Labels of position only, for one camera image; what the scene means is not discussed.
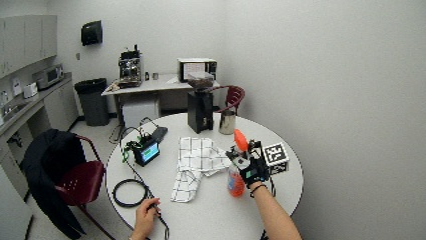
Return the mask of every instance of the coffee machine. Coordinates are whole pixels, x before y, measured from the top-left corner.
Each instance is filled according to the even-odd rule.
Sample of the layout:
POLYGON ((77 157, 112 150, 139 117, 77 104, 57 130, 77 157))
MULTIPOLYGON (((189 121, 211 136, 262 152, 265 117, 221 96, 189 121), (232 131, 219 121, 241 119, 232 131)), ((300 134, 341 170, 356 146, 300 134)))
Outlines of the coffee machine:
POLYGON ((135 45, 135 51, 127 51, 121 53, 119 59, 120 66, 120 88, 139 87, 143 83, 144 73, 144 59, 137 45, 135 45))
POLYGON ((215 77, 209 73, 191 73, 188 84, 195 91, 188 92, 188 125, 199 134, 203 130, 213 130, 213 86, 215 77))

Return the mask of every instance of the black jacket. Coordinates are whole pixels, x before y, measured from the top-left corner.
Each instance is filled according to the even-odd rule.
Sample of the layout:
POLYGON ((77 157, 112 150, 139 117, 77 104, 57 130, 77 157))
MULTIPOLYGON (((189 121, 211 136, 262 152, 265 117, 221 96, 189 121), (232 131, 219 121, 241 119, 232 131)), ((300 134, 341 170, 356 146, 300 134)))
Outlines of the black jacket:
POLYGON ((73 133, 56 129, 35 138, 23 160, 30 192, 52 223, 71 239, 79 239, 80 233, 85 232, 55 189, 55 183, 72 167, 84 162, 80 139, 73 133))

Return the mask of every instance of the table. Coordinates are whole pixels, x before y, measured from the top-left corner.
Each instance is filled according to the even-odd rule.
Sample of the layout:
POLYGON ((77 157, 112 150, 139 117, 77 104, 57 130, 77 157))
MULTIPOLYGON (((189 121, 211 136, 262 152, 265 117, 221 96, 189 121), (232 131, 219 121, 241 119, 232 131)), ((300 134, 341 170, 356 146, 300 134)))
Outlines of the table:
MULTIPOLYGON (((249 197, 249 191, 241 198, 235 198, 228 193, 227 171, 204 177, 199 187, 196 198, 188 203, 171 201, 172 188, 176 178, 176 166, 179 156, 180 137, 211 138, 219 148, 229 151, 235 145, 235 135, 224 135, 219 132, 220 114, 215 113, 215 128, 197 134, 187 124, 188 114, 175 114, 155 120, 160 126, 168 127, 169 132, 160 143, 160 156, 145 166, 135 165, 144 182, 151 187, 156 197, 161 199, 161 212, 164 220, 171 228, 171 239, 260 239, 264 226, 257 211, 254 199, 249 197)), ((152 133, 152 123, 145 123, 143 129, 152 133)), ((293 213, 302 194, 304 176, 298 158, 284 139, 258 123, 237 117, 236 128, 243 131, 247 139, 262 141, 268 146, 282 142, 290 157, 289 171, 273 176, 277 188, 277 200, 289 214, 293 213)), ((139 132, 132 131, 123 140, 125 144, 136 140, 139 132)), ((135 163, 131 154, 129 162, 135 163)), ((123 208, 113 201, 112 191, 120 181, 133 178, 131 168, 121 161, 120 145, 115 148, 107 166, 107 192, 113 207, 124 222, 133 227, 135 208, 123 208)), ((141 199, 144 190, 140 186, 125 186, 117 191, 119 199, 127 202, 136 202, 141 199)), ((164 239, 164 226, 156 221, 155 231, 151 239, 164 239)))
MULTIPOLYGON (((213 87, 220 86, 217 81, 215 81, 213 87)), ((139 87, 124 88, 117 91, 105 91, 103 92, 103 96, 113 95, 115 96, 115 105, 117 111, 119 122, 124 125, 124 117, 121 111, 121 104, 124 99, 120 96, 127 94, 137 94, 137 93, 148 93, 167 90, 192 90, 192 86, 188 83, 181 83, 177 79, 177 74, 160 74, 157 80, 143 81, 143 84, 139 87)))

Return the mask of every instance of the wall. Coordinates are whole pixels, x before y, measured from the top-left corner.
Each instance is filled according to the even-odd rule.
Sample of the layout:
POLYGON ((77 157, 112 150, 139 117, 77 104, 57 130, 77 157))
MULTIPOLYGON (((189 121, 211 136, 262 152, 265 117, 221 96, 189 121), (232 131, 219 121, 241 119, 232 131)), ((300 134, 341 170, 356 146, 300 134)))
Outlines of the wall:
POLYGON ((425 239, 425 1, 227 6, 225 76, 300 157, 305 239, 425 239))
MULTIPOLYGON (((224 1, 56 0, 48 11, 59 16, 57 62, 73 72, 75 83, 101 77, 112 83, 120 77, 120 54, 127 47, 133 50, 135 44, 149 73, 176 73, 179 57, 223 60, 224 1), (97 20, 103 21, 104 42, 84 47, 81 27, 97 20)), ((115 112, 112 97, 109 109, 115 112)))
POLYGON ((0 17, 47 14, 48 0, 0 0, 0 17))

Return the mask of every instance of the person's arm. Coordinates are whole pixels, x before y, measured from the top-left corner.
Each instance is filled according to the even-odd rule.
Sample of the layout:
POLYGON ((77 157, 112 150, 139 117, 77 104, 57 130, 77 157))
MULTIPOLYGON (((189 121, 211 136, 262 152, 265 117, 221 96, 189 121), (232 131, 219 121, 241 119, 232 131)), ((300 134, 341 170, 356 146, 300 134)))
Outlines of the person's arm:
POLYGON ((136 222, 131 240, 145 240, 155 228, 155 216, 160 209, 151 207, 160 204, 160 198, 145 199, 136 210, 136 222))
MULTIPOLYGON (((249 188, 262 185, 262 182, 254 182, 249 188)), ((253 192, 258 212, 262 217, 266 235, 270 240, 302 239, 293 220, 273 197, 265 186, 260 186, 253 192)))

